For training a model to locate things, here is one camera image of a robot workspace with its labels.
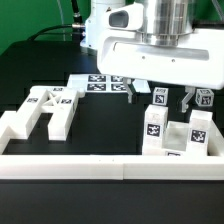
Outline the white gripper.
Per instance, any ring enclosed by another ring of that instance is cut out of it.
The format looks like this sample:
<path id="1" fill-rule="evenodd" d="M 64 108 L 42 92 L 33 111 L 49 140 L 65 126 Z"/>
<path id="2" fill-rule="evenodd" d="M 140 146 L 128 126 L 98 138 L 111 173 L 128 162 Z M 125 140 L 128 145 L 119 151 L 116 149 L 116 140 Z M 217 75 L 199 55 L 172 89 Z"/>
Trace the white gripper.
<path id="1" fill-rule="evenodd" d="M 97 66 L 104 74 L 127 77 L 130 104 L 136 98 L 131 78 L 186 86 L 181 112 L 188 110 L 195 87 L 224 88 L 224 16 L 197 20 L 195 6 L 135 2 L 102 17 Z"/>

